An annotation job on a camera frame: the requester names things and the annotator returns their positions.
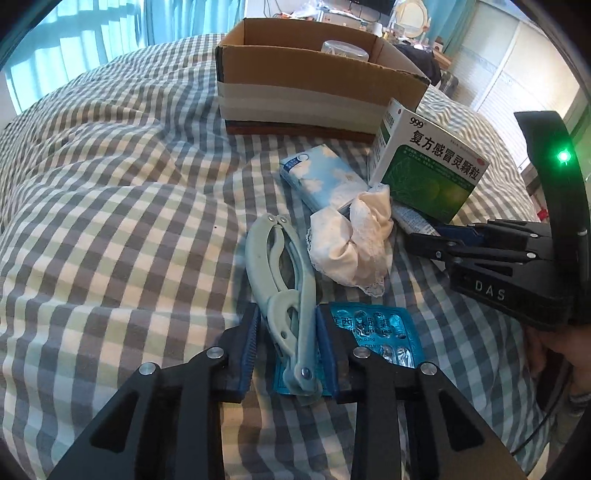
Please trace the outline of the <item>green 999 medicine box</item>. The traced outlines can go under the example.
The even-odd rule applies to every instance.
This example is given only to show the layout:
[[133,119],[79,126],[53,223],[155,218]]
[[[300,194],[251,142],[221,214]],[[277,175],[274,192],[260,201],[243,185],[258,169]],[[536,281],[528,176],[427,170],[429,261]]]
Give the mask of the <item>green 999 medicine box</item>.
[[391,198],[450,223],[489,167],[483,155],[447,130],[392,99],[370,150],[368,183]]

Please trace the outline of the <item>blue pill blister pack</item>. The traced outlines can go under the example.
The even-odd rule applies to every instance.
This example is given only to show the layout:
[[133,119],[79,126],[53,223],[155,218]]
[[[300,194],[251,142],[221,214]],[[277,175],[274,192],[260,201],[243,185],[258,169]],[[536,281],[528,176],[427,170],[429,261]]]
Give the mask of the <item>blue pill blister pack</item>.
[[[394,366],[410,369],[425,360],[414,321],[403,308],[324,303],[315,307],[315,330],[315,373],[322,382],[322,396],[331,396],[339,403],[356,402],[356,395],[363,390],[360,372],[349,363],[353,352],[367,352]],[[273,388],[281,395],[290,395],[283,384],[278,357]]]

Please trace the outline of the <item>white lace sock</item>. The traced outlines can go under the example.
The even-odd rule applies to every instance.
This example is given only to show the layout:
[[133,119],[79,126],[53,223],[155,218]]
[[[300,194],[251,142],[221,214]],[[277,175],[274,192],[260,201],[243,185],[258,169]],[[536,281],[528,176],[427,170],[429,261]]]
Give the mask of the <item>white lace sock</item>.
[[392,234],[390,187],[377,184],[360,193],[342,215],[325,207],[311,215],[307,248],[311,265],[322,275],[372,297],[385,293],[386,243]]

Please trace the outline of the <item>blue tissue pack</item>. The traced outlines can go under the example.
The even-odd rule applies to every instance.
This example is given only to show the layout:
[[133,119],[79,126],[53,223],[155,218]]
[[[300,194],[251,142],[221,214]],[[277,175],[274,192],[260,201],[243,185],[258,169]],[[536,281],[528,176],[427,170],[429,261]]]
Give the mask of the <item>blue tissue pack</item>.
[[322,144],[280,160],[280,177],[313,212],[327,207],[344,213],[367,182],[329,146]]

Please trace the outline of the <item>pale green plastic pliers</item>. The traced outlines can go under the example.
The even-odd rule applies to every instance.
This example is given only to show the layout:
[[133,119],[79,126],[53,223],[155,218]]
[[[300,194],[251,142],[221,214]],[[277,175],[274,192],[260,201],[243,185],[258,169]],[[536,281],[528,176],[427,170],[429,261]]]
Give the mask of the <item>pale green plastic pliers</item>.
[[304,241],[286,217],[266,213],[256,219],[246,235],[245,267],[283,384],[301,404],[311,405],[322,397],[315,373],[315,272]]

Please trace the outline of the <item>clear cotton swab jar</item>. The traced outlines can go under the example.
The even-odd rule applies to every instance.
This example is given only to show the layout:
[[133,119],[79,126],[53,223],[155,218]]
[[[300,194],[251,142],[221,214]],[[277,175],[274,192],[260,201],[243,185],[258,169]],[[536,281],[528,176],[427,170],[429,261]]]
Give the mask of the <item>clear cotton swab jar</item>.
[[363,48],[339,40],[327,40],[322,43],[322,53],[367,62],[370,55]]

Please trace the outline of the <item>white louvered wardrobe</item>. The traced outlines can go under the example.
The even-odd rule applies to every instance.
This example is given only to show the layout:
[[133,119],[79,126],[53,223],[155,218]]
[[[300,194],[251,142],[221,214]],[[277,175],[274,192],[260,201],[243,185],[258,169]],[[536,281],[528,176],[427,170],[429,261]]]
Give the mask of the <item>white louvered wardrobe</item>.
[[579,84],[548,37],[510,1],[478,1],[452,62],[454,99],[484,116],[517,168],[529,164],[514,114],[551,110],[564,116]]

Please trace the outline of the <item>black jacket on chair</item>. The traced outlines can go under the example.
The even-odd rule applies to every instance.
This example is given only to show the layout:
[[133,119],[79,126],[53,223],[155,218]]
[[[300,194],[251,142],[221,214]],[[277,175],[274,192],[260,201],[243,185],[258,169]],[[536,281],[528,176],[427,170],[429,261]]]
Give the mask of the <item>black jacket on chair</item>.
[[432,52],[417,49],[410,44],[397,44],[396,48],[429,78],[433,86],[437,86],[441,82],[441,67]]

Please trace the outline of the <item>blue curtain right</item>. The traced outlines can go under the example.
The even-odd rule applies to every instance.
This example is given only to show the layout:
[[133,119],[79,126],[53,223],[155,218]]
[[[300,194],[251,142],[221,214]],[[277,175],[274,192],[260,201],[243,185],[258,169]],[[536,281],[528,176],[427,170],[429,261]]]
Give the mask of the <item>blue curtain right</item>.
[[433,47],[438,38],[443,41],[443,53],[454,57],[460,50],[476,9],[476,0],[425,1],[431,18],[427,32],[429,45]]

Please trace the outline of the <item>blue curtain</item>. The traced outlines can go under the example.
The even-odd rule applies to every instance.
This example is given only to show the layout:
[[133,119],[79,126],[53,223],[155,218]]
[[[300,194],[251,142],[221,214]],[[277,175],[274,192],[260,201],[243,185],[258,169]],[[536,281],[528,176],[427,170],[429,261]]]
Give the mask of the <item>blue curtain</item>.
[[143,1],[140,25],[146,46],[202,34],[228,33],[245,15],[245,1]]
[[62,1],[3,67],[17,113],[90,70],[144,46],[141,1]]
[[438,38],[443,41],[443,53],[454,57],[460,50],[476,9],[476,0],[425,1],[431,18],[427,32],[429,45],[433,47]]

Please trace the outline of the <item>checkered bed cover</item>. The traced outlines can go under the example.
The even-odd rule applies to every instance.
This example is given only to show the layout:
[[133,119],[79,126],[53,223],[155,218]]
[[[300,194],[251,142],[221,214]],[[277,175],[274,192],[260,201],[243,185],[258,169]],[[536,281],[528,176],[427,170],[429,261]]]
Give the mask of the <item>checkered bed cover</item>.
[[[184,363],[250,301],[245,234],[263,213],[301,237],[310,211],[284,157],[325,143],[366,175],[369,147],[228,136],[203,35],[121,56],[47,95],[1,133],[1,438],[45,479],[140,364]],[[430,87],[418,109],[490,167],[456,224],[536,220],[507,147],[481,115]],[[383,298],[406,308],[443,368],[529,473],[549,436],[517,321],[448,288],[403,232]],[[349,479],[355,406],[271,392],[260,345],[252,389],[224,405],[228,479]]]

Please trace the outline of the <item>oval vanity mirror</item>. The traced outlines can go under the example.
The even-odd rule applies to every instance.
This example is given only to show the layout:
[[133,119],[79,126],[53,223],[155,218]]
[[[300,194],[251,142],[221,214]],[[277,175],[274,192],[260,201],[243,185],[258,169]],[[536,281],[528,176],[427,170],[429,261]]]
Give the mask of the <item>oval vanity mirror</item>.
[[428,10],[421,0],[399,1],[394,9],[394,24],[403,28],[408,38],[420,37],[428,22]]

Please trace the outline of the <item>brown cardboard box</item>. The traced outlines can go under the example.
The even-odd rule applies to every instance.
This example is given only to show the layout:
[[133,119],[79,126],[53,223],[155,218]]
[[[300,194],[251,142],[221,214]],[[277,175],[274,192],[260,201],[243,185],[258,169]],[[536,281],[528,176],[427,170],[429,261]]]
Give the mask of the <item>brown cardboard box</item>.
[[[327,40],[367,62],[322,53]],[[419,106],[429,79],[388,41],[353,28],[246,18],[215,49],[218,104],[231,135],[290,135],[370,144],[392,99]]]

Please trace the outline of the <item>blue curtain middle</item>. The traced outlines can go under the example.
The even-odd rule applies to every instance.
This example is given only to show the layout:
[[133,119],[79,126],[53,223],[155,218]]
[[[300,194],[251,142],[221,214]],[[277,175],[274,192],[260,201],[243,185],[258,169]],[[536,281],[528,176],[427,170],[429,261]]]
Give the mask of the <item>blue curtain middle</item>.
[[140,25],[146,46],[202,34],[228,33],[245,15],[245,1],[143,1]]

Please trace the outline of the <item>blue curtain left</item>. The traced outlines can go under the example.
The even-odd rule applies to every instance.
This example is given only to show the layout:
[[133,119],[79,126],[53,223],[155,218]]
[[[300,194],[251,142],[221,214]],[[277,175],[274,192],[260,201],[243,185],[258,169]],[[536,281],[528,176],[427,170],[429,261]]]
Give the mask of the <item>blue curtain left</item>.
[[62,1],[3,67],[17,113],[90,70],[144,46],[141,1]]

